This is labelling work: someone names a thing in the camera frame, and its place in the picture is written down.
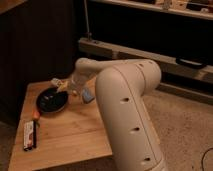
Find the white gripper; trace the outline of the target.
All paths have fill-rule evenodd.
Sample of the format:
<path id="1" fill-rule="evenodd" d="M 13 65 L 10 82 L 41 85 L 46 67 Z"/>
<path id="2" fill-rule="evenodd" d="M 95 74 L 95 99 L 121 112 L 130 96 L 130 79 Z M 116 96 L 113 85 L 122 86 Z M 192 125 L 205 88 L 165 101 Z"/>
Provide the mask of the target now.
<path id="1" fill-rule="evenodd" d="M 82 74 L 73 73 L 68 80 L 68 92 L 80 95 L 86 82 L 86 76 Z"/>

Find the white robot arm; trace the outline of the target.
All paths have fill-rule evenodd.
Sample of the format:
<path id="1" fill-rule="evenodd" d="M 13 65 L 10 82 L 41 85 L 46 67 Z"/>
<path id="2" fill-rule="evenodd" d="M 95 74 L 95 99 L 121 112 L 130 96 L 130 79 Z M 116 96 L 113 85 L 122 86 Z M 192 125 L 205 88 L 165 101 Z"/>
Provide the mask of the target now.
<path id="1" fill-rule="evenodd" d="M 119 171 L 168 171 L 142 96 L 161 81 L 149 59 L 97 61 L 80 58 L 68 90 L 83 91 L 94 78 L 96 102 Z"/>

